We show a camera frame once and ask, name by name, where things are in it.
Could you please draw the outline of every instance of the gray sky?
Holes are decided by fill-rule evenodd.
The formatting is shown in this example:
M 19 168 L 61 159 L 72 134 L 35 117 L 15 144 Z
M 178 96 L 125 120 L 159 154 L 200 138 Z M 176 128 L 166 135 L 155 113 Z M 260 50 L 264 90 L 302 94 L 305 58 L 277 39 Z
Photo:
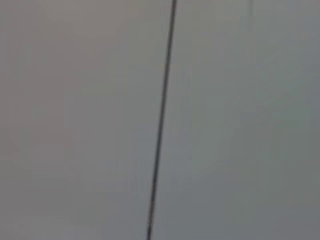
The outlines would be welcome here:
M 145 237 L 170 0 L 0 2 L 0 237 Z M 320 237 L 316 0 L 181 0 L 154 240 Z

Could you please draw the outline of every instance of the cable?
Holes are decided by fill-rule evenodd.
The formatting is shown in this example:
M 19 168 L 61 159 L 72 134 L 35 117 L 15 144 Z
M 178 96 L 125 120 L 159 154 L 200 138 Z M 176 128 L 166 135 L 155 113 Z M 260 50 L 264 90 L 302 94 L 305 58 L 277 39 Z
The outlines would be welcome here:
M 254 27 L 254 18 L 255 18 L 255 0 L 248 0 L 248 24 L 249 29 L 251 30 Z
M 154 223 L 154 215 L 155 215 L 155 207 L 156 207 L 156 195 L 157 195 L 157 187 L 158 187 L 158 175 L 159 175 L 165 113 L 166 113 L 166 105 L 167 105 L 172 45 L 173 45 L 176 12 L 177 12 L 177 2 L 178 0 L 172 0 L 172 4 L 171 4 L 169 33 L 168 33 L 168 39 L 167 39 L 164 74 L 163 74 L 161 106 L 160 106 L 157 140 L 156 140 L 155 155 L 154 155 L 154 168 L 153 168 L 152 185 L 151 185 L 151 196 L 150 196 L 148 217 L 147 217 L 146 240 L 151 240 L 152 231 L 153 231 L 153 223 Z

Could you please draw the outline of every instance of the thin black pole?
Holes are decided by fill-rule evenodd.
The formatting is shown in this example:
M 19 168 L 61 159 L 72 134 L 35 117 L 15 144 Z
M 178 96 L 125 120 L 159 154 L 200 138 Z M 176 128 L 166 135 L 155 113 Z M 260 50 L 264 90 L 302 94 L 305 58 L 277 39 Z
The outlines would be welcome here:
M 153 223 L 154 223 L 154 215 L 155 215 L 155 207 L 156 207 L 156 195 L 157 195 L 157 186 L 158 186 L 158 175 L 159 175 L 159 166 L 160 166 L 161 149 L 162 149 L 162 138 L 163 138 L 163 130 L 164 130 L 164 122 L 165 122 L 166 105 L 167 105 L 170 63 L 171 63 L 172 45 L 173 45 L 176 12 L 177 12 L 177 2 L 178 0 L 172 0 L 172 4 L 171 4 L 169 33 L 168 33 L 168 39 L 167 39 L 164 74 L 163 74 L 161 106 L 160 106 L 157 140 L 156 140 L 155 155 L 154 155 L 154 168 L 153 168 L 152 185 L 151 185 L 151 196 L 150 196 L 148 218 L 147 218 L 146 240 L 151 240 L 152 231 L 153 231 Z
M 248 21 L 249 29 L 252 30 L 254 27 L 254 17 L 255 17 L 255 0 L 248 0 Z

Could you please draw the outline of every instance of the wire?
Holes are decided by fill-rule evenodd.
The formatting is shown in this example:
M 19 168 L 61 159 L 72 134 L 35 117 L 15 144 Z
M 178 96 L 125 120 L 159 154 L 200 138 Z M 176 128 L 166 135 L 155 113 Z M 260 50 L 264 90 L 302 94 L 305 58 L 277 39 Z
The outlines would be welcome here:
M 155 155 L 154 155 L 154 167 L 153 167 L 153 176 L 152 176 L 152 185 L 151 185 L 151 196 L 150 196 L 148 217 L 147 217 L 146 240 L 152 239 L 152 232 L 153 232 L 153 223 L 154 223 L 154 216 L 155 216 L 156 196 L 157 196 L 157 187 L 158 187 L 158 175 L 159 175 L 159 166 L 160 166 L 161 149 L 162 149 L 162 141 L 163 141 L 165 113 L 166 113 L 166 105 L 167 105 L 170 64 L 171 64 L 171 56 L 172 56 L 172 45 L 173 45 L 176 12 L 177 12 L 177 2 L 178 2 L 178 0 L 172 0 L 172 4 L 171 4 L 169 32 L 168 32 L 164 74 L 163 74 L 161 106 L 160 106 L 157 140 L 156 140 Z
M 255 18 L 255 0 L 248 0 L 248 25 L 251 30 L 254 27 Z

